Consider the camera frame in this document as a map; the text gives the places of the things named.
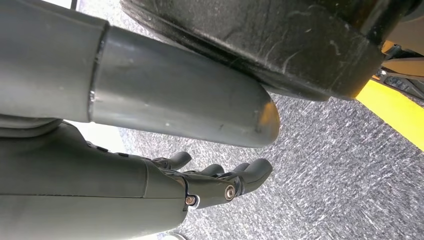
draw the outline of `prosthetic hand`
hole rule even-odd
[[[190,208],[229,203],[256,190],[272,171],[258,159],[227,173],[218,164],[178,172],[191,160],[186,152],[152,160],[111,153],[53,119],[28,129],[33,137],[17,137],[25,131],[9,127],[0,129],[0,136],[15,136],[0,137],[2,239],[116,240],[166,231]]]

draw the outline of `yellow tape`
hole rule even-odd
[[[424,108],[373,80],[368,81],[356,99],[424,151]]]

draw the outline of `yellow stripe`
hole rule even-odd
[[[424,151],[424,108],[373,80],[368,81],[356,99]]]

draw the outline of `gray cylindrical tube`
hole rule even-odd
[[[43,1],[0,1],[0,114],[243,147],[275,140],[277,109],[254,79],[108,26]]]
[[[0,1],[0,113],[88,122],[107,22],[44,1]]]
[[[278,136],[277,108],[254,79],[117,27],[95,76],[96,123],[244,147]]]

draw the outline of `hex bolt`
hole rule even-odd
[[[195,196],[187,196],[185,198],[185,204],[189,206],[193,206],[196,203],[196,197]]]
[[[225,188],[225,195],[224,196],[225,196],[225,199],[227,201],[233,200],[233,198],[236,196],[236,189],[234,188],[233,185],[228,185]]]

